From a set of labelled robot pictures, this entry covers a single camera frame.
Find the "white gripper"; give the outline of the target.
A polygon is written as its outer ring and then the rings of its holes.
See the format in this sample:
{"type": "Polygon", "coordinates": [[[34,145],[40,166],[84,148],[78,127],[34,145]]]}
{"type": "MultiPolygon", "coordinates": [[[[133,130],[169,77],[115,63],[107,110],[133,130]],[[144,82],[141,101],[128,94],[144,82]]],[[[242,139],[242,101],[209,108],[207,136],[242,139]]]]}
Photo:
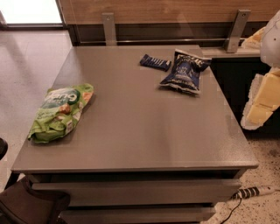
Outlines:
{"type": "MultiPolygon", "coordinates": [[[[259,49],[261,61],[270,67],[280,67],[280,10],[250,37],[241,47],[259,49]]],[[[242,112],[241,126],[245,130],[257,130],[280,107],[280,69],[271,68],[265,75],[256,74],[248,93],[248,101],[242,112]]]]}

